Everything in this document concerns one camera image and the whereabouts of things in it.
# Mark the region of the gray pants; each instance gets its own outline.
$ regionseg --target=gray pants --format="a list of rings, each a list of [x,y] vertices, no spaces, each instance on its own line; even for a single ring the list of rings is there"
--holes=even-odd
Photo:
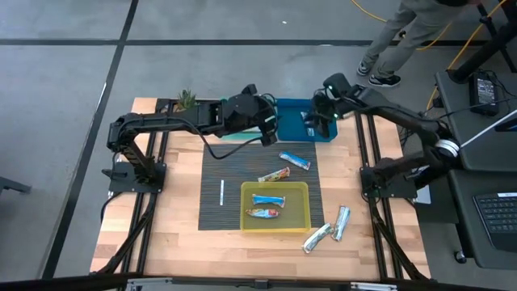
[[[388,78],[399,70],[411,57],[414,50],[436,32],[443,29],[461,12],[461,7],[439,4],[436,0],[401,0],[395,16],[388,20],[380,35],[372,42],[364,55],[363,64],[373,67],[379,54],[388,48],[389,42],[399,31],[410,24],[413,26],[393,53],[383,61],[374,73],[379,78]]]

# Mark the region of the person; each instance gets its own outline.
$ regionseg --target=person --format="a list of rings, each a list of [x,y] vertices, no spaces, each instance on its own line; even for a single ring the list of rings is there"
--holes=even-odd
[[[410,24],[393,53],[377,67],[368,82],[373,86],[392,87],[401,82],[395,74],[409,60],[414,50],[429,37],[442,30],[467,4],[478,4],[479,0],[401,0],[395,16],[386,22],[380,35],[372,42],[357,68],[357,74],[366,76],[375,65],[379,54],[388,48],[390,41],[399,31]]]

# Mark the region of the gray floor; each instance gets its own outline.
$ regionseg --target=gray floor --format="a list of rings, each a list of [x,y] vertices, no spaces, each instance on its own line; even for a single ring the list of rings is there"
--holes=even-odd
[[[129,0],[0,0],[0,38],[118,39]],[[388,18],[397,0],[362,1]],[[464,40],[477,26],[466,11],[445,39]],[[279,0],[225,2],[141,0],[130,39],[325,39],[370,40],[382,23],[348,1]],[[483,32],[479,39],[485,39]],[[459,48],[415,53],[400,71],[404,81],[383,90],[392,100],[421,111],[432,92],[433,73],[443,70]],[[201,98],[238,93],[254,82],[277,97],[309,98],[324,78],[343,72],[366,83],[355,68],[364,47],[315,46],[149,46],[126,47],[95,143],[57,276],[86,274],[111,165],[107,126],[127,113],[134,97],[173,97],[189,87]],[[113,46],[0,46],[0,175],[29,183],[31,195],[0,197],[0,280],[38,277],[58,211],[79,158],[103,89]],[[468,50],[465,56],[471,55]],[[500,56],[486,68],[506,71]],[[408,152],[418,148],[411,141]],[[515,272],[459,265],[452,226],[422,224],[432,276],[447,283],[515,289]],[[200,290],[205,287],[179,286]]]

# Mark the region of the wooden tabletop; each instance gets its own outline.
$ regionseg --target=wooden tabletop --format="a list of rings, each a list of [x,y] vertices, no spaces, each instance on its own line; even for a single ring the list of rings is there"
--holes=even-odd
[[[152,113],[156,101],[154,98],[136,98],[132,111]],[[375,121],[382,156],[401,157],[396,126],[382,118]],[[366,128],[365,132],[369,158],[373,164]],[[145,151],[148,137],[148,134],[141,134],[136,139],[142,151]],[[207,137],[207,140],[211,144],[231,142],[214,136]],[[157,135],[155,155],[159,141],[160,134]],[[325,221],[335,223],[340,205],[350,207],[351,217],[341,242],[327,236],[314,251],[306,255],[301,245],[311,233],[244,234],[240,230],[198,230],[203,143],[190,133],[170,133],[165,156],[166,185],[158,197],[145,274],[377,280],[379,274],[370,214],[367,203],[360,197],[358,169],[361,159],[354,118],[339,121],[338,136],[330,143],[317,143],[316,152]],[[106,208],[91,271],[103,267],[125,240],[135,197],[135,193],[124,193]],[[400,199],[391,199],[390,203],[399,244],[420,272],[429,276],[413,207]],[[139,247],[140,243],[137,242],[130,268],[133,271],[136,269]],[[384,250],[389,274],[393,276],[386,243]]]

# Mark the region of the yellow plastic bin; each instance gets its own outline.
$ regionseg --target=yellow plastic bin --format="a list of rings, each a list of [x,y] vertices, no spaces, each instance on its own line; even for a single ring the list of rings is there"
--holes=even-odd
[[[283,208],[253,205],[252,195],[285,197]],[[275,218],[252,217],[247,209],[276,209]],[[241,230],[245,232],[307,232],[311,228],[309,187],[305,182],[244,182],[241,186]]]

